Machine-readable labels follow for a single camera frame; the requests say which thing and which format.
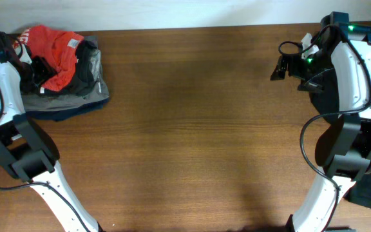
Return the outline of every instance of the white panel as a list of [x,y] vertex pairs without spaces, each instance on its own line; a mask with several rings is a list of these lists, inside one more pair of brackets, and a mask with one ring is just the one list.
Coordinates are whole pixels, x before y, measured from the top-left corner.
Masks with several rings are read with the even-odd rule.
[[0,31],[45,24],[66,30],[318,23],[331,11],[371,20],[371,0],[0,0]]

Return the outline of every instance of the clothing label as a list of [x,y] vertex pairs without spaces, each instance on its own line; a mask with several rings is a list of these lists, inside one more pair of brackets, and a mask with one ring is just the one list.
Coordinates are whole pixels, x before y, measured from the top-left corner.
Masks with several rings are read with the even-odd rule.
[[80,41],[76,40],[76,39],[70,39],[70,41],[68,42],[68,46],[72,47],[72,48],[76,48],[78,46],[78,43]]

